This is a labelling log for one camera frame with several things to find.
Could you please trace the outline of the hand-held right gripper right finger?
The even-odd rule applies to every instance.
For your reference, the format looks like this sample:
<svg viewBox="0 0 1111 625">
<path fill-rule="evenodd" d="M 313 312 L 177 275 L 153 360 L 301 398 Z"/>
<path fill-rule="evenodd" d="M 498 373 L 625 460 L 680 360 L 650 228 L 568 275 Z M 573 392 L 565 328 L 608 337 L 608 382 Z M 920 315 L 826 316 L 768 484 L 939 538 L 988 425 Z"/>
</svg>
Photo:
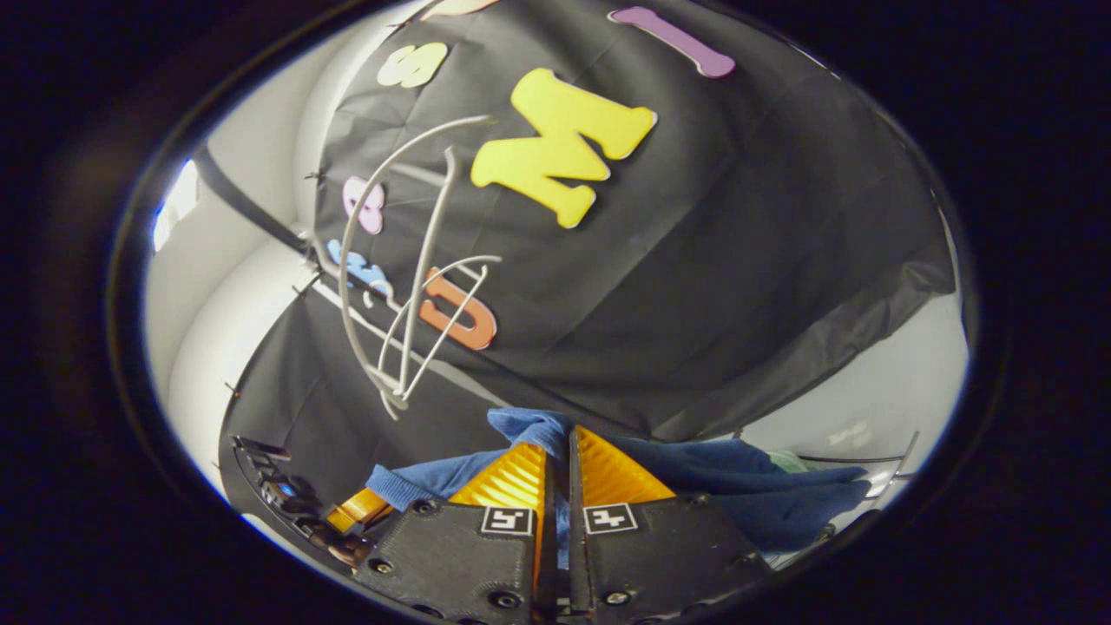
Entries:
<svg viewBox="0 0 1111 625">
<path fill-rule="evenodd" d="M 772 575 L 707 494 L 680 495 L 583 427 L 569 437 L 571 613 L 588 624 L 684 624 Z"/>
</svg>

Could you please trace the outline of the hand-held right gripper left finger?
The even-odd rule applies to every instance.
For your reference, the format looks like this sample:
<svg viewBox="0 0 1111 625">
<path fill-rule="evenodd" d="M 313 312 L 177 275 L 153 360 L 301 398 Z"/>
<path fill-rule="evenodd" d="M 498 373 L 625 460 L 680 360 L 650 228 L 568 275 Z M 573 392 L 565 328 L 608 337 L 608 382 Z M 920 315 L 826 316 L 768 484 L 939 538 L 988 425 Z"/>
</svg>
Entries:
<svg viewBox="0 0 1111 625">
<path fill-rule="evenodd" d="M 556 605 L 553 463 L 516 444 L 447 501 L 417 498 L 374 546 L 374 588 L 456 624 L 538 624 Z"/>
</svg>

